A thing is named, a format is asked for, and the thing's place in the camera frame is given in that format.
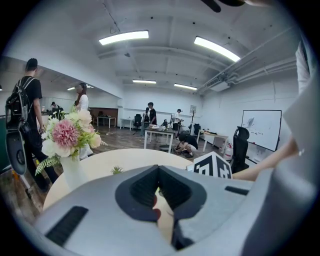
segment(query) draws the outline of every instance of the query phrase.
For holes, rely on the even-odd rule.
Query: black pants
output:
[[[41,173],[36,175],[37,168],[32,158],[32,154],[34,154],[35,158],[37,158],[40,163],[43,160],[45,160],[47,156],[44,153],[42,153],[41,149],[42,139],[37,130],[32,130],[28,135],[24,136],[24,151],[26,165],[38,187],[40,189],[45,189],[47,187],[47,182]],[[53,167],[46,167],[44,170],[46,174],[48,174],[51,182],[54,183],[58,178],[55,169]]]

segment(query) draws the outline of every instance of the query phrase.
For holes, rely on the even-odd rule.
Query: white vase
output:
[[[70,191],[75,190],[84,183],[88,182],[88,177],[80,164],[79,155],[72,160],[72,157],[61,157],[60,163],[63,168],[65,182]]]

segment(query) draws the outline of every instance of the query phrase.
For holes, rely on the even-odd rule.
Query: whiteboard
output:
[[[248,142],[276,151],[280,128],[281,110],[244,110],[241,126],[250,134]]]

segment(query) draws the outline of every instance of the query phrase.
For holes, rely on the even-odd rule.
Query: white wall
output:
[[[62,1],[43,2],[19,27],[3,55],[23,61],[36,58],[40,66],[122,97],[123,86],[114,68],[100,60],[92,43],[76,33]]]
[[[237,126],[242,124],[243,110],[282,110],[283,114],[297,96],[296,70],[262,76],[234,85],[222,92],[211,92],[206,95],[200,125],[201,128],[209,128],[211,132],[229,136],[229,142],[232,143]],[[278,148],[288,140],[290,134],[286,121],[282,119]],[[271,153],[263,149],[258,153],[257,146],[249,143],[247,155],[250,158],[263,159]]]
[[[124,90],[124,98],[119,102],[123,108],[119,109],[118,119],[134,118],[136,114],[142,114],[148,107],[148,103],[153,102],[156,110],[157,124],[161,125],[164,119],[168,121],[172,113],[176,113],[177,109],[181,109],[180,117],[184,120],[182,123],[187,130],[187,126],[191,123],[190,106],[197,107],[197,113],[193,120],[198,123],[201,117],[202,99],[198,95],[189,92],[165,90],[154,87],[126,87]]]

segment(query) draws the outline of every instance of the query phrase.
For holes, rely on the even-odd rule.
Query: black office chair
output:
[[[136,127],[136,130],[141,126],[142,116],[140,114],[136,114],[134,117],[133,126]]]
[[[240,172],[249,166],[245,163],[248,150],[250,133],[246,128],[237,126],[233,135],[233,156],[231,161],[231,171],[233,174]]]

